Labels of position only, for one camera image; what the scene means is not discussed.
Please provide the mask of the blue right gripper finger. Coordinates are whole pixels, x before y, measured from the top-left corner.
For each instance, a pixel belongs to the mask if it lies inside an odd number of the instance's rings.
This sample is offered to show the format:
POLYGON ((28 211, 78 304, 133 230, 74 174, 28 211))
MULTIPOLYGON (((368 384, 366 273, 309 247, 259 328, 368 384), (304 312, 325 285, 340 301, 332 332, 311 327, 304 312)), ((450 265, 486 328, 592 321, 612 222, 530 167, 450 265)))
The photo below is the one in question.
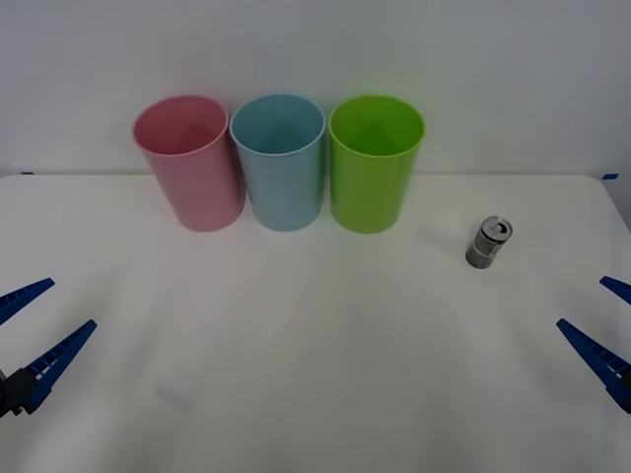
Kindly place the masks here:
POLYGON ((599 283, 612 291, 627 303, 631 303, 631 285, 623 281, 604 276, 599 283))
POLYGON ((630 364, 600 345, 566 319, 559 319, 556 326, 596 374, 610 397, 623 411, 629 413, 630 364))

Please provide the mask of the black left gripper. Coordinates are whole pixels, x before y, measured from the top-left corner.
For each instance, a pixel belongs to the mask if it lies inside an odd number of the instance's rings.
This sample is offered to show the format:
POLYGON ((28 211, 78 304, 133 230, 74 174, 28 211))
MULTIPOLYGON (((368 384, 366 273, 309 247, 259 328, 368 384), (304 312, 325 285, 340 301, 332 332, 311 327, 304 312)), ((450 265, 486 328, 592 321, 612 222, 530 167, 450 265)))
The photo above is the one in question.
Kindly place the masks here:
MULTIPOLYGON (((54 285, 51 278, 46 278, 1 296, 0 324, 54 285)), ((1 417, 8 413, 18 416, 22 411, 32 414, 37 410, 97 327, 90 319, 25 368, 9 376, 1 372, 1 417)))

